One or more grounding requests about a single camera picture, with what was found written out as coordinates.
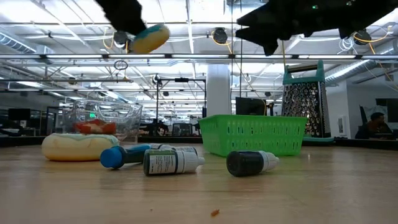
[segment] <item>white pillar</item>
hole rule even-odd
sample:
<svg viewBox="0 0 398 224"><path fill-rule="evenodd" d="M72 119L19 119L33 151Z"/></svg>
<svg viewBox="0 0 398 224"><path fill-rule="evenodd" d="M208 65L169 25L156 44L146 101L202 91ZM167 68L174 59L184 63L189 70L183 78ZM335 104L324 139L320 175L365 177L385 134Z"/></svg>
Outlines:
<svg viewBox="0 0 398 224"><path fill-rule="evenodd" d="M207 68L207 116L231 114L231 74L228 65Z"/></svg>

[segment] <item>blue marker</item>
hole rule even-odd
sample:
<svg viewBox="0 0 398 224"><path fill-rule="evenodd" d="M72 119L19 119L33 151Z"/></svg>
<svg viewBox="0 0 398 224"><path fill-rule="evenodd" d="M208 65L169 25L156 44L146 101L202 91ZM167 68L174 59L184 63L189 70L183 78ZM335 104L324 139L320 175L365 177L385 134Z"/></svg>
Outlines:
<svg viewBox="0 0 398 224"><path fill-rule="evenodd" d="M118 169L124 164L143 162L145 151L151 149L150 144L133 146L130 149L123 149L121 146L113 146L101 153L100 161L105 168Z"/></svg>

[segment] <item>green plastic basket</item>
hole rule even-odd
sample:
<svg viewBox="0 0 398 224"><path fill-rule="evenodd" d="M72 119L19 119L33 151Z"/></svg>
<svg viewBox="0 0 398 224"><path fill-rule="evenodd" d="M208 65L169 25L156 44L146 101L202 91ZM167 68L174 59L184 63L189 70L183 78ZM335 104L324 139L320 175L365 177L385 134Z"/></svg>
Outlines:
<svg viewBox="0 0 398 224"><path fill-rule="evenodd" d="M226 157L231 151L272 152L276 156L300 154L307 118L214 115L199 120L203 147Z"/></svg>

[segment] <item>table surface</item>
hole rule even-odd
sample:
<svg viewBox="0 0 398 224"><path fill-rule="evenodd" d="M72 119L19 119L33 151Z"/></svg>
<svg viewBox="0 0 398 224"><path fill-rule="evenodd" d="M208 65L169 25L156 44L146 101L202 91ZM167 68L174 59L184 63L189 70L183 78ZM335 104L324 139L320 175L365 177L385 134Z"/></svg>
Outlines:
<svg viewBox="0 0 398 224"><path fill-rule="evenodd" d="M275 170L237 178L204 153L196 174L142 165L50 162L40 147L0 149L1 223L396 223L398 152L304 147ZM219 215L211 217L213 210Z"/></svg>

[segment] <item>small bottle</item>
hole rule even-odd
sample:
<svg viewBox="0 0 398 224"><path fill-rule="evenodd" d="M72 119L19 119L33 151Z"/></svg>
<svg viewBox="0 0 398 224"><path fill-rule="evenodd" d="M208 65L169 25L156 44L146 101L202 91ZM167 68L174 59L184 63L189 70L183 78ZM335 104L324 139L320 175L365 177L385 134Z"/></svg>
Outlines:
<svg viewBox="0 0 398 224"><path fill-rule="evenodd" d="M279 158L264 151L233 151L226 158L226 166L235 177L256 175L272 170L279 163Z"/></svg>
<svg viewBox="0 0 398 224"><path fill-rule="evenodd" d="M99 160L105 168L118 169L124 164L143 162L145 151L148 149L151 149L150 144L141 144L130 149L114 146L110 149L105 149L101 153Z"/></svg>
<svg viewBox="0 0 398 224"><path fill-rule="evenodd" d="M204 163L205 159L193 152L150 149L145 152L143 169L145 175L181 174L194 172Z"/></svg>
<svg viewBox="0 0 398 224"><path fill-rule="evenodd" d="M184 152L194 152L196 155L198 155L197 149L195 149L192 146L171 146L168 144L151 144L152 149L173 149L175 151L184 151Z"/></svg>

